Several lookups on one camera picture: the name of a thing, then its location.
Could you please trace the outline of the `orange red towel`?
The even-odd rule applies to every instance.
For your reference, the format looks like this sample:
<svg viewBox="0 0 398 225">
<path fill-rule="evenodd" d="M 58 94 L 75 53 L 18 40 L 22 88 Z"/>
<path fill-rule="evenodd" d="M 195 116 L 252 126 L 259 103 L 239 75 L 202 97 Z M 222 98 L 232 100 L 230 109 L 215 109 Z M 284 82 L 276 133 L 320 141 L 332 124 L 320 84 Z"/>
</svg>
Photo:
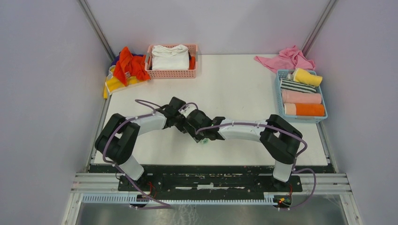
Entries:
<svg viewBox="0 0 398 225">
<path fill-rule="evenodd" d="M 139 81 L 150 80 L 150 75 L 145 70 L 144 55 L 133 55 L 127 46 L 119 53 L 119 60 L 116 62 L 113 77 L 118 79 L 124 86 L 128 86 L 127 74 Z"/>
</svg>

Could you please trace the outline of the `yellow green teal towel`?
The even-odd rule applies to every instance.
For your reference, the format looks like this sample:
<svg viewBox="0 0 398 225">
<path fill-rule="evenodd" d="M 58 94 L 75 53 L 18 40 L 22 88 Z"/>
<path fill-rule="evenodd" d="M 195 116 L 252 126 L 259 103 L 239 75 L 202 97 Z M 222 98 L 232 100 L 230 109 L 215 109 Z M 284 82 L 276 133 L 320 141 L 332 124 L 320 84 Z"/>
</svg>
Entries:
<svg viewBox="0 0 398 225">
<path fill-rule="evenodd" d="M 209 142 L 209 139 L 203 139 L 200 141 L 201 144 L 207 144 Z"/>
</svg>

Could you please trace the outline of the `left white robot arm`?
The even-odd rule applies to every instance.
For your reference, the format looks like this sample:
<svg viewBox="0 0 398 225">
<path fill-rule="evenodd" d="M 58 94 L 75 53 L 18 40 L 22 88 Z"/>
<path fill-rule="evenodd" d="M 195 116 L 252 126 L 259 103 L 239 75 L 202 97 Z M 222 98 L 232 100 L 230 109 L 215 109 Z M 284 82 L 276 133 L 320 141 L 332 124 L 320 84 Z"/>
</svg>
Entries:
<svg viewBox="0 0 398 225">
<path fill-rule="evenodd" d="M 99 151 L 103 160 L 113 163 L 121 169 L 121 173 L 130 177 L 130 185 L 137 191 L 146 188 L 148 179 L 143 166 L 133 156 L 137 138 L 155 130 L 176 127 L 183 132 L 185 117 L 180 113 L 187 103 L 173 97 L 163 106 L 137 99 L 136 102 L 148 106 L 152 111 L 148 114 L 125 117 L 113 114 L 97 137 L 94 148 Z"/>
</svg>

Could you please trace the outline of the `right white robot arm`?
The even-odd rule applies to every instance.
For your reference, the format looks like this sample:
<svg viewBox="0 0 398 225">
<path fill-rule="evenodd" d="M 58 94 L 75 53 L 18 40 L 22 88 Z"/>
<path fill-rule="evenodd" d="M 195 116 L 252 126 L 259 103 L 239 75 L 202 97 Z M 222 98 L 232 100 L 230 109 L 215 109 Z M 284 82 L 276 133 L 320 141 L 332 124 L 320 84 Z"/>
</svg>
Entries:
<svg viewBox="0 0 398 225">
<path fill-rule="evenodd" d="M 275 160 L 271 186 L 284 191 L 296 163 L 303 135 L 281 116 L 272 114 L 266 120 L 242 121 L 225 117 L 210 119 L 198 109 L 179 111 L 184 117 L 184 128 L 197 141 L 239 139 L 261 143 Z"/>
</svg>

